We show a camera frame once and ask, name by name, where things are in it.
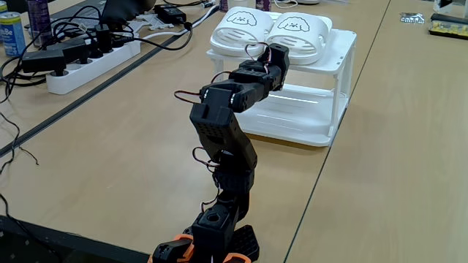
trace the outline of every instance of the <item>blue can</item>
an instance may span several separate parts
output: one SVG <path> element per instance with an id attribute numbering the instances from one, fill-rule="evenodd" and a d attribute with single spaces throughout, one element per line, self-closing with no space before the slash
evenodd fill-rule
<path id="1" fill-rule="evenodd" d="M 23 26 L 19 12 L 5 12 L 0 15 L 0 32 L 7 56 L 19 56 L 26 48 Z"/>
<path id="2" fill-rule="evenodd" d="M 8 12 L 7 3 L 5 1 L 0 1 L 0 14 L 3 14 L 5 12 Z"/>

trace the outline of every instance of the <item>cartoon dog print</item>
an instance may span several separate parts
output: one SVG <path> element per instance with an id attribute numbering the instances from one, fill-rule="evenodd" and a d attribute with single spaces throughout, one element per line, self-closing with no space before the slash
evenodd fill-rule
<path id="1" fill-rule="evenodd" d="M 299 17 L 286 18 L 278 25 L 278 28 L 283 28 L 289 31 L 304 31 L 304 32 L 308 32 L 310 30 L 309 24 L 303 18 L 299 18 Z"/>
<path id="2" fill-rule="evenodd" d="M 238 25 L 257 25 L 257 19 L 255 19 L 255 16 L 252 13 L 246 11 L 235 12 L 227 18 L 227 22 L 233 22 Z"/>

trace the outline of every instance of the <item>can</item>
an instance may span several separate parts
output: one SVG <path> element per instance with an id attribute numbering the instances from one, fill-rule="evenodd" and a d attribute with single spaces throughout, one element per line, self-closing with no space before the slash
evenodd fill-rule
<path id="1" fill-rule="evenodd" d="M 256 0 L 256 6 L 258 10 L 270 12 L 271 11 L 271 1 L 270 0 Z"/>
<path id="2" fill-rule="evenodd" d="M 219 1 L 219 11 L 227 12 L 228 10 L 227 0 L 220 0 Z"/>
<path id="3" fill-rule="evenodd" d="M 0 1 L 0 14 L 8 12 L 8 6 L 5 1 Z"/>
<path id="4" fill-rule="evenodd" d="M 34 46 L 42 47 L 52 39 L 48 1 L 28 0 L 28 14 L 33 39 L 40 34 L 34 41 Z"/>
<path id="5" fill-rule="evenodd" d="M 7 56 L 19 56 L 26 48 L 19 12 L 0 14 L 0 32 Z"/>

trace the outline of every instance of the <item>table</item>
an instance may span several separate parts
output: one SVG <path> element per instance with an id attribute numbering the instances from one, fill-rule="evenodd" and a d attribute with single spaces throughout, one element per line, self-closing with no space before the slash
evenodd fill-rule
<path id="1" fill-rule="evenodd" d="M 288 11 L 327 15 L 337 28 L 356 31 L 358 74 L 387 4 L 324 2 Z M 25 143 L 41 166 L 19 153 L 2 178 L 11 213 L 146 253 L 190 225 L 200 200 L 213 198 L 215 188 L 191 156 L 200 143 L 189 122 L 190 105 L 173 92 L 196 91 L 212 78 L 205 52 L 222 16 L 216 13 L 195 29 L 188 48 L 161 52 Z M 288 80 L 303 81 L 297 75 Z M 251 210 L 239 226 L 254 226 L 261 262 L 277 262 L 286 255 L 328 149 L 253 139 L 259 164 Z"/>
<path id="2" fill-rule="evenodd" d="M 288 262 L 465 262 L 467 42 L 392 0 Z"/>
<path id="3" fill-rule="evenodd" d="M 70 7 L 74 4 L 81 2 L 82 0 L 59 0 L 49 3 L 50 13 L 55 13 L 60 10 L 63 10 L 67 7 Z M 189 12 L 187 14 L 187 20 L 193 21 L 202 17 L 204 13 L 199 12 Z M 27 13 L 21 15 L 23 25 L 26 25 L 29 22 Z M 173 30 L 181 30 L 179 27 L 175 27 Z M 147 29 L 142 29 L 140 32 L 142 35 L 148 35 L 152 32 Z M 28 34 L 25 32 L 27 41 L 30 41 Z M 163 43 L 168 40 L 170 36 L 160 36 L 151 39 L 156 43 Z M 92 80 L 89 83 L 77 88 L 76 90 L 66 94 L 66 95 L 55 95 L 49 94 L 47 91 L 46 84 L 28 87 L 28 88 L 15 88 L 13 91 L 10 101 L 0 104 L 0 112 L 3 112 L 11 121 L 14 121 L 19 125 L 21 129 L 21 134 L 24 134 L 28 130 L 31 130 L 35 126 L 38 126 L 40 123 L 48 119 L 50 116 L 56 114 L 60 110 L 64 109 L 67 105 L 70 105 L 80 97 L 84 96 L 99 84 L 109 80 L 111 77 L 118 74 L 121 70 L 127 68 L 132 63 L 136 62 L 138 59 L 142 58 L 146 54 L 150 53 L 152 50 L 155 50 L 153 46 L 142 44 L 141 53 L 125 63 L 115 67 L 109 72 L 101 75 L 100 77 Z M 4 51 L 0 50 L 0 64 L 3 64 L 7 60 L 7 57 L 4 55 Z M 0 85 L 0 89 L 3 92 L 3 85 Z M 5 123 L 3 120 L 0 121 L 0 148 L 3 148 L 7 144 L 12 142 L 13 137 L 16 135 L 15 127 Z"/>

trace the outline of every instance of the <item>white slipper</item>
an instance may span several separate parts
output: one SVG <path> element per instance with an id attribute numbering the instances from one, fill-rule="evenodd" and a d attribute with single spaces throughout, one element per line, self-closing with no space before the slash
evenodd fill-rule
<path id="1" fill-rule="evenodd" d="M 273 26 L 268 13 L 248 7 L 231 8 L 211 35 L 214 52 L 227 56 L 246 56 L 247 44 L 264 42 Z M 248 48 L 251 56 L 258 56 L 265 49 L 262 45 Z"/>
<path id="2" fill-rule="evenodd" d="M 291 64 L 312 64 L 322 58 L 332 27 L 330 18 L 288 12 L 276 19 L 266 42 L 287 46 Z"/>

